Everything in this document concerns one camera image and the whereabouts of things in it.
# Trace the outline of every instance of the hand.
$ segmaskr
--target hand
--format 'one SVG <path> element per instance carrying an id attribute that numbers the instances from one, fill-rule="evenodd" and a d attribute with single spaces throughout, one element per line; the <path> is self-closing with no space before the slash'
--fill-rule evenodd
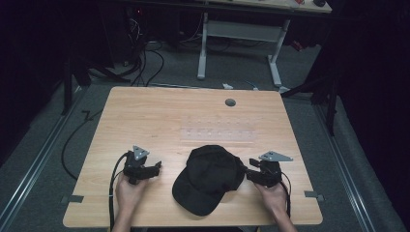
<path id="1" fill-rule="evenodd" d="M 137 185 L 132 185 L 129 183 L 129 178 L 123 173 L 118 176 L 115 193 L 119 209 L 112 232 L 130 231 L 133 212 L 141 201 L 147 183 L 148 179 L 140 181 Z"/>
<path id="2" fill-rule="evenodd" d="M 286 213 L 286 191 L 281 184 L 276 184 L 271 188 L 267 188 L 254 183 L 256 188 L 262 194 L 263 203 L 271 213 L 274 221 L 278 225 L 280 232 L 297 231 L 289 216 Z"/>
<path id="3" fill-rule="evenodd" d="M 286 191 L 281 184 L 276 184 L 271 188 L 254 183 L 260 191 L 266 209 L 272 214 L 286 212 Z"/>
<path id="4" fill-rule="evenodd" d="M 129 183 L 129 178 L 124 176 L 123 173 L 118 176 L 115 193 L 120 212 L 126 211 L 128 213 L 133 213 L 141 200 L 142 193 L 145 190 L 147 183 L 148 180 L 141 180 L 137 185 L 132 185 Z"/>

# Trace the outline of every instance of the wooden table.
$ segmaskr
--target wooden table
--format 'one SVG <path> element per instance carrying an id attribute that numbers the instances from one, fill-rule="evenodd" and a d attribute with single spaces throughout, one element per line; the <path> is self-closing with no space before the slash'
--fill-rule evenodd
<path id="1" fill-rule="evenodd" d="M 235 106 L 227 106 L 232 99 Z M 108 227 L 108 187 L 114 165 L 137 145 L 150 151 L 146 165 L 162 161 L 150 180 L 133 226 L 228 226 L 273 224 L 260 193 L 245 180 L 217 208 L 198 217 L 173 198 L 172 185 L 190 151 L 219 144 L 249 165 L 249 158 L 275 151 L 294 159 L 280 164 L 292 183 L 292 220 L 319 224 L 322 215 L 280 94 L 271 91 L 115 87 L 111 90 L 64 217 L 68 227 Z"/>

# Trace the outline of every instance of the black cap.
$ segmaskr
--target black cap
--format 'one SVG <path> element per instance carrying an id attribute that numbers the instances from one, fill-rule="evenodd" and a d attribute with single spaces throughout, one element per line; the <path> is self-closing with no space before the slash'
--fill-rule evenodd
<path id="1" fill-rule="evenodd" d="M 207 216 L 226 192 L 238 189 L 244 176 L 244 165 L 238 157 L 219 145 L 206 145 L 191 151 L 187 167 L 175 180 L 172 195 L 191 213 Z"/>

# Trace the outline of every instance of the gray clip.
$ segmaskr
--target gray clip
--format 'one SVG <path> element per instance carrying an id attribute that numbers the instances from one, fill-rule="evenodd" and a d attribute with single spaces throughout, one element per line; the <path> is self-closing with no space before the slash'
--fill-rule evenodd
<path id="1" fill-rule="evenodd" d="M 281 155 L 273 151 L 269 151 L 260 156 L 259 158 L 265 161 L 293 161 L 293 158 Z"/>
<path id="2" fill-rule="evenodd" d="M 150 152 L 136 146 L 133 145 L 133 155 L 135 157 L 135 160 L 141 160 L 144 157 L 148 156 L 150 154 Z"/>

